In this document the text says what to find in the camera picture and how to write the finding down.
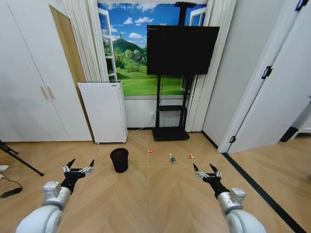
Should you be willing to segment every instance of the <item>landscape wallpaper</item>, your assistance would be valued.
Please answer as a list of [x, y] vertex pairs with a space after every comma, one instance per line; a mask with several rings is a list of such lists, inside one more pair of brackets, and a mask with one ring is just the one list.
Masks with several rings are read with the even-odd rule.
[[[157, 76], [147, 75], [147, 25], [178, 25], [179, 7], [153, 3], [98, 3], [98, 7], [109, 13], [117, 77], [123, 83], [124, 94], [156, 95]], [[185, 25], [189, 25], [190, 12], [202, 7], [206, 5], [196, 5], [187, 10]], [[107, 34], [105, 16], [100, 14], [99, 17], [102, 34]], [[198, 21], [199, 16], [193, 19], [193, 25], [198, 25]], [[103, 43], [105, 55], [111, 55], [108, 39], [103, 37]], [[185, 49], [190, 49], [190, 45], [185, 45]], [[163, 54], [169, 55], [169, 51], [163, 51]], [[179, 76], [161, 77], [162, 95], [182, 95]]]

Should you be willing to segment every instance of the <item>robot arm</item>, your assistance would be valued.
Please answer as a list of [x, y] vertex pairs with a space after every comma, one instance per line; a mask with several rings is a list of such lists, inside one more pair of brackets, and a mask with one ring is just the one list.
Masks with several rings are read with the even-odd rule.
[[42, 207], [31, 212], [18, 225], [17, 233], [56, 233], [63, 215], [63, 210], [68, 203], [70, 195], [78, 179], [89, 175], [94, 170], [94, 160], [83, 169], [72, 168], [75, 160], [63, 167], [65, 179], [59, 182], [47, 182], [43, 187], [45, 195]]
[[264, 226], [250, 213], [242, 210], [242, 201], [246, 193], [240, 188], [228, 190], [220, 182], [222, 173], [212, 164], [209, 164], [214, 173], [199, 171], [193, 164], [195, 175], [202, 181], [210, 184], [219, 201], [222, 213], [226, 218], [231, 233], [266, 233]]

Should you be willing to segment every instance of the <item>cabinet handle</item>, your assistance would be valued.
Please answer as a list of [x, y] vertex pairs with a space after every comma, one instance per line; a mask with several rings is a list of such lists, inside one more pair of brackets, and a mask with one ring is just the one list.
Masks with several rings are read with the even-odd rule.
[[49, 93], [50, 93], [52, 99], [55, 99], [55, 97], [54, 97], [54, 95], [53, 95], [53, 92], [52, 92], [52, 90], [51, 90], [51, 88], [50, 88], [49, 86], [48, 86], [48, 90], [49, 90]]
[[41, 91], [42, 91], [42, 94], [44, 95], [44, 97], [45, 97], [46, 99], [49, 99], [47, 93], [45, 92], [44, 87], [43, 87], [43, 86], [40, 86], [40, 88], [41, 88]]

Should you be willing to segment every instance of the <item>black trash can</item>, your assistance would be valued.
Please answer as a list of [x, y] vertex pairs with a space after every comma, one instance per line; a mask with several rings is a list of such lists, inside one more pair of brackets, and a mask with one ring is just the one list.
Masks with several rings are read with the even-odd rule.
[[128, 168], [128, 151], [125, 148], [117, 148], [110, 153], [110, 158], [115, 171], [118, 173], [125, 172]]

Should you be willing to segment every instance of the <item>tv screen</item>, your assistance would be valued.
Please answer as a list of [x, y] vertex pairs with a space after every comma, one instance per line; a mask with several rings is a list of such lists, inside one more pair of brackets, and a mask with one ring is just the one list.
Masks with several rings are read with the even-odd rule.
[[147, 26], [147, 74], [206, 74], [219, 27]]

